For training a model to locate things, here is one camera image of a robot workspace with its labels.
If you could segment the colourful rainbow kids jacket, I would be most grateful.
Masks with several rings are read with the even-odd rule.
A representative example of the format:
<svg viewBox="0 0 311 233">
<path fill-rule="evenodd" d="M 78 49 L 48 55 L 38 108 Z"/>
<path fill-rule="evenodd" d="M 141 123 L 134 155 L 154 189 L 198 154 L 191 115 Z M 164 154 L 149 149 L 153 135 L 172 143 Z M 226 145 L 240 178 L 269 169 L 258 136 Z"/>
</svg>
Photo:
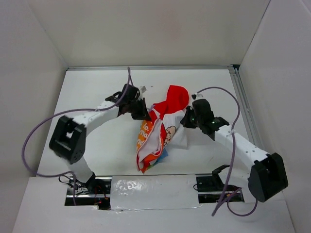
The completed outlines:
<svg viewBox="0 0 311 233">
<path fill-rule="evenodd" d="M 170 85 L 166 99 L 154 103 L 149 110 L 151 120 L 141 123 L 136 143 L 136 164 L 144 173 L 165 158 L 168 145 L 186 149 L 188 142 L 185 128 L 180 121 L 189 103 L 189 93 L 182 87 Z"/>
</svg>

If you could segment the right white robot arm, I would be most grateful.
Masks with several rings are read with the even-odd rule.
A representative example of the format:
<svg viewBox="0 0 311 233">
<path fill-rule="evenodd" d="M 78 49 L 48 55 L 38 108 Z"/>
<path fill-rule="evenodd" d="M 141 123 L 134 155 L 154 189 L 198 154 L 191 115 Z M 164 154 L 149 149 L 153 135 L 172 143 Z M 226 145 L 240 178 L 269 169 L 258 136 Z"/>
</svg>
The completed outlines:
<svg viewBox="0 0 311 233">
<path fill-rule="evenodd" d="M 235 152 L 248 168 L 247 188 L 259 202 L 265 202 L 288 187 L 288 179 L 282 157 L 256 147 L 238 133 L 224 118 L 215 117 L 206 99 L 195 100 L 186 107 L 181 120 L 185 128 L 199 128 L 228 149 Z"/>
</svg>

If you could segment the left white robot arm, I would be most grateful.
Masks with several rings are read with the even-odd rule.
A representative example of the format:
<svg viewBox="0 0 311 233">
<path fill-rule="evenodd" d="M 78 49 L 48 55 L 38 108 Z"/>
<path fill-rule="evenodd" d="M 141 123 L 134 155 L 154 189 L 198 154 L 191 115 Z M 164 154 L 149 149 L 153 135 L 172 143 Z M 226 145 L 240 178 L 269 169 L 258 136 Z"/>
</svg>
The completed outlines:
<svg viewBox="0 0 311 233">
<path fill-rule="evenodd" d="M 92 193 L 98 185 L 95 173 L 84 159 L 87 136 L 104 123 L 126 113 L 130 113 L 134 120 L 150 120 L 143 97 L 145 91 L 144 86 L 125 84 L 122 91 L 105 98 L 95 110 L 75 117 L 59 118 L 49 148 L 67 162 L 69 170 L 75 174 L 79 189 L 84 193 Z"/>
</svg>

